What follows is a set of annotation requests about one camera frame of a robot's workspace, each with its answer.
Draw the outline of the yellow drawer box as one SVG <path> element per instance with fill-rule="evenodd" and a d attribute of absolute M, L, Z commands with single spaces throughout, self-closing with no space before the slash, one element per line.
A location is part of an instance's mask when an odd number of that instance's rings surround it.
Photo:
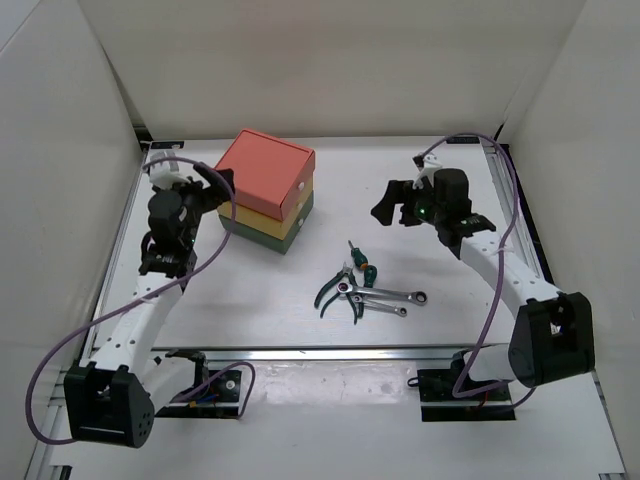
<path fill-rule="evenodd" d="M 284 240 L 295 227 L 303 225 L 307 216 L 304 210 L 312 205 L 312 200 L 313 189 L 305 189 L 284 220 L 278 220 L 247 207 L 239 206 L 236 208 L 236 221 L 268 236 Z"/>

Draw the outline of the red drawer box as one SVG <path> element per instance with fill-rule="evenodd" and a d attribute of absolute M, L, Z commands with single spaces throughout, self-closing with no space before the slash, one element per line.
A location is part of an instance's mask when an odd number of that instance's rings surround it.
<path fill-rule="evenodd" d="M 244 129 L 216 165 L 233 171 L 236 202 L 284 220 L 315 170 L 315 151 L 258 131 Z"/>

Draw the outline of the large silver ratchet wrench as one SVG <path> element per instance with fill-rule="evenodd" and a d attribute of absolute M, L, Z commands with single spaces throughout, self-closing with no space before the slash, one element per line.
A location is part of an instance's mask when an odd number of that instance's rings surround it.
<path fill-rule="evenodd" d="M 346 282 L 340 282 L 336 286 L 336 291 L 341 294 L 357 294 L 365 297 L 396 300 L 412 303 L 414 305 L 425 305 L 428 297 L 423 291 L 401 292 L 369 287 L 359 287 Z"/>

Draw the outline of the small silver ratchet wrench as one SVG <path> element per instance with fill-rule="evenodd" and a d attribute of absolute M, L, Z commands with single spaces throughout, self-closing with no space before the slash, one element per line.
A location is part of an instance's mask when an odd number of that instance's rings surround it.
<path fill-rule="evenodd" d="M 362 318 L 366 308 L 381 311 L 384 313 L 394 314 L 399 317 L 407 316 L 407 309 L 405 307 L 398 307 L 391 304 L 385 304 L 383 302 L 366 299 L 361 295 L 352 295 L 351 299 L 356 305 L 357 317 Z"/>

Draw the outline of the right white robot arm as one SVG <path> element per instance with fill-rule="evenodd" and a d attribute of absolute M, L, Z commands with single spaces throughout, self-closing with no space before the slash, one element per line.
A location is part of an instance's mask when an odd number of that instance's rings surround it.
<path fill-rule="evenodd" d="M 528 388 L 589 373 L 595 367 L 592 308 L 581 293 L 565 293 L 539 277 L 506 248 L 505 237 L 472 210 L 469 181 L 445 168 L 417 181 L 391 180 L 372 216 L 388 226 L 429 224 L 454 256 L 493 287 L 490 309 L 505 305 L 514 317 L 511 339 L 488 346 L 483 338 L 456 361 L 449 375 L 454 397 L 470 400 L 517 381 Z"/>

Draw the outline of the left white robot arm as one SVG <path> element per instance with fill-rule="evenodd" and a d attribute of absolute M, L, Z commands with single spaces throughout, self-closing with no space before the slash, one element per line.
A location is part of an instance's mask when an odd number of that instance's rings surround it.
<path fill-rule="evenodd" d="M 197 400 L 209 391 L 211 377 L 201 352 L 151 355 L 199 266 L 194 244 L 203 215 L 235 194 L 232 170 L 213 170 L 202 162 L 193 168 L 197 179 L 180 173 L 175 161 L 152 161 L 146 167 L 154 193 L 134 305 L 117 314 L 110 336 L 88 363 L 71 367 L 64 378 L 75 441 L 139 448 L 160 410 L 180 397 Z"/>

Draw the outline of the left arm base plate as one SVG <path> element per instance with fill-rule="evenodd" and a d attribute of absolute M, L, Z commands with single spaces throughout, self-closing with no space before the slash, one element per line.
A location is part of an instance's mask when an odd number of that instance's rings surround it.
<path fill-rule="evenodd" d="M 156 418 L 236 419 L 240 413 L 242 372 L 219 374 L 204 352 L 174 349 L 153 358 L 143 386 L 151 394 Z"/>

